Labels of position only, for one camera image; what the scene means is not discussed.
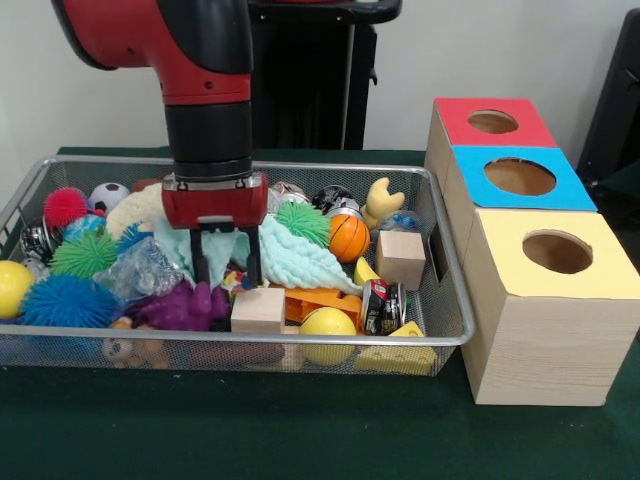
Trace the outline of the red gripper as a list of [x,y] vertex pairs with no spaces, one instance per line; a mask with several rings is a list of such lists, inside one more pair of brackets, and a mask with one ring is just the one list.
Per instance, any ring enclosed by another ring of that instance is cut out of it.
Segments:
[[262,283],[259,225],[267,213],[268,181],[263,171],[248,177],[214,182],[178,180],[174,173],[161,182],[165,215],[174,229],[190,229],[190,249],[196,283],[210,284],[209,264],[202,249],[202,225],[233,225],[249,240],[249,284]]

